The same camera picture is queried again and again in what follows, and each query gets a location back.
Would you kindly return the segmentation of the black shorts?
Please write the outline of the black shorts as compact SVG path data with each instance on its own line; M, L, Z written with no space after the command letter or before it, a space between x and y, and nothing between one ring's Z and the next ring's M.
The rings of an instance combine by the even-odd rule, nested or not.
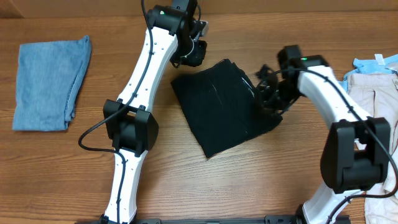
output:
M206 158L272 131L282 121L261 109L257 90L228 59L171 82L181 109Z

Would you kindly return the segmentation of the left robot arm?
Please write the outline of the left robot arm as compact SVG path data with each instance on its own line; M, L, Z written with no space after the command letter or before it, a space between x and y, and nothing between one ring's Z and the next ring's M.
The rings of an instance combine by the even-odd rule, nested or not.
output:
M152 110L162 75L168 64L197 67L205 58L206 42L201 37L208 23L194 17L199 10L196 0L178 0L156 5L145 14L146 36L135 69L117 100L107 100L103 107L115 169L101 223L135 220L141 168L159 133Z

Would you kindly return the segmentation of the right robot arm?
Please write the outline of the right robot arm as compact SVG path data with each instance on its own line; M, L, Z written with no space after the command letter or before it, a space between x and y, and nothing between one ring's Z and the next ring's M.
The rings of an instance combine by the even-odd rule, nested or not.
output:
M397 169L389 154L390 126L385 118L373 118L344 91L333 69L321 55L304 57L298 45L278 54L279 70L267 65L256 72L256 100L261 109L282 115L301 96L307 97L329 129L320 159L323 182L314 196L294 215L267 215L265 223L350 223L340 212L356 198L389 198L392 192L367 191Z

